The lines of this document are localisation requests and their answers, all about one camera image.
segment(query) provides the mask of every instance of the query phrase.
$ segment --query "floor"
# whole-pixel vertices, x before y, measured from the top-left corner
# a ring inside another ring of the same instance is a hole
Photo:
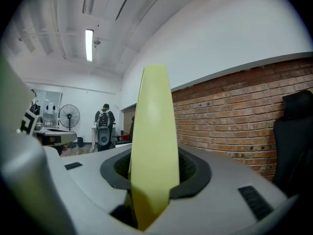
[[[94,150],[92,150],[91,144],[85,144],[84,147],[79,147],[76,145],[74,148],[68,148],[66,151],[63,151],[61,157],[73,156],[73,155],[81,155],[92,152],[97,152],[97,146],[94,146]]]

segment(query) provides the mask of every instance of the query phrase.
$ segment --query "ceiling light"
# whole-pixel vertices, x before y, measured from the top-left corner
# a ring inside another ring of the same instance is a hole
[[[93,40],[93,30],[86,30],[86,58],[87,61],[92,62],[92,40]]]

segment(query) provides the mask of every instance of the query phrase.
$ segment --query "person wearing backpack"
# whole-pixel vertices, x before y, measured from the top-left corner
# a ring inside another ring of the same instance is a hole
[[[104,104],[102,110],[97,111],[94,121],[96,122],[97,129],[99,127],[108,127],[110,131],[109,142],[106,145],[97,145],[98,151],[108,150],[111,144],[111,135],[113,129],[113,123],[115,121],[115,117],[112,111],[109,111],[110,106],[108,104]]]

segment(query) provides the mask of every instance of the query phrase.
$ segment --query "trash can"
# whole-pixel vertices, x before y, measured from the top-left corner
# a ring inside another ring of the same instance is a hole
[[[77,144],[79,147],[84,147],[84,140],[83,138],[77,138]]]

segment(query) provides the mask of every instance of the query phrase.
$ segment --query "fan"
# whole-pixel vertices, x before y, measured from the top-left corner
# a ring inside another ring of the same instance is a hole
[[[60,123],[70,130],[72,127],[76,126],[80,119],[79,110],[71,104],[67,104],[60,109],[59,113]],[[68,148],[73,148],[76,145],[70,143],[67,145]]]

